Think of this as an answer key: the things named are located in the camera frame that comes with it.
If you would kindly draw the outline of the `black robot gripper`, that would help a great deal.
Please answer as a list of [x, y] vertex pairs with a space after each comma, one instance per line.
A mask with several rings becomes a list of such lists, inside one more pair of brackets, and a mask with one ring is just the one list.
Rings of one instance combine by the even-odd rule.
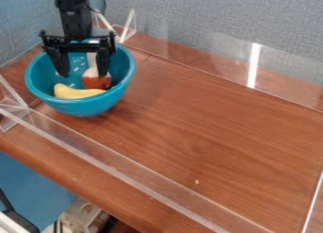
[[69, 52], [97, 52], [98, 76], [109, 70], [110, 52], [117, 51], [116, 32], [94, 28], [90, 0], [54, 0], [62, 27], [42, 30], [39, 36], [54, 67], [62, 76], [70, 72]]

